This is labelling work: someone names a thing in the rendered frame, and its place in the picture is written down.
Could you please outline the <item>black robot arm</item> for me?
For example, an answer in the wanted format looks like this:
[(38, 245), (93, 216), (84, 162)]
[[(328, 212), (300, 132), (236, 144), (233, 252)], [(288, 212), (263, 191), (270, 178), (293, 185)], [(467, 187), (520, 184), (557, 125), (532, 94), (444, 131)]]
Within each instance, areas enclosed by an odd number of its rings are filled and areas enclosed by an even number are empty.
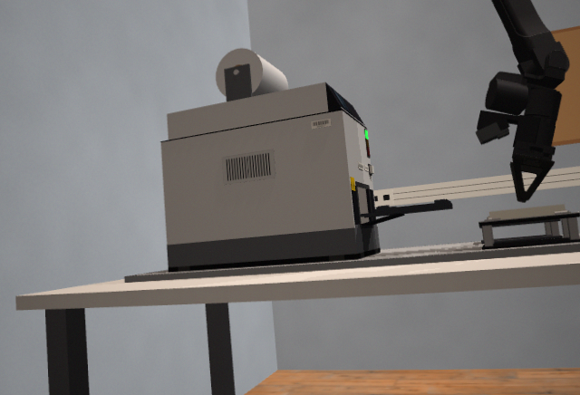
[[(509, 124), (516, 124), (513, 147), (517, 141), (536, 144), (541, 120), (537, 116), (545, 117), (544, 122), (557, 120), (562, 94), (555, 88), (565, 80), (570, 62), (531, 0), (491, 1), (512, 43), (521, 74), (498, 72), (490, 81), (486, 109), (508, 114), (480, 111), (476, 134), (482, 145), (506, 137)], [(523, 110), (524, 115), (519, 115)]]

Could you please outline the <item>white cylinder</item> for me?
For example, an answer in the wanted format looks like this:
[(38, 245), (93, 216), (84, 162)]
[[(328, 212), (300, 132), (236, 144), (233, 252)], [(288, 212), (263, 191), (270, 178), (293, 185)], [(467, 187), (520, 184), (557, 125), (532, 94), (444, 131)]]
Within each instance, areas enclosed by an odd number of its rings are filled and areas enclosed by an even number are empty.
[(252, 96), (288, 90), (286, 77), (275, 66), (247, 48), (238, 48), (227, 53), (217, 66), (216, 83), (224, 96), (224, 69), (246, 63), (250, 64)]

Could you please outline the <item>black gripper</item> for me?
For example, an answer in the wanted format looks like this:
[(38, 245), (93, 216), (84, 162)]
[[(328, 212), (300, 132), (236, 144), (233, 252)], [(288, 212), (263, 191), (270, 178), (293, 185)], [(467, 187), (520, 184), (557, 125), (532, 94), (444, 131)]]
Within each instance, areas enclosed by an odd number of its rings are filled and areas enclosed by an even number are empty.
[[(517, 201), (524, 203), (532, 197), (546, 174), (555, 164), (555, 162), (552, 161), (552, 157), (555, 155), (556, 148), (552, 147), (552, 142), (556, 128), (556, 121), (547, 119), (547, 121), (544, 122), (545, 117), (537, 117), (541, 118), (541, 120), (536, 137), (536, 144), (517, 141), (512, 156), (513, 162), (510, 162)], [(518, 150), (521, 152), (518, 152)], [(527, 152), (529, 153), (527, 154)], [(524, 188), (521, 171), (536, 174), (536, 178), (531, 184), (532, 186), (530, 185), (527, 191), (525, 191)]]

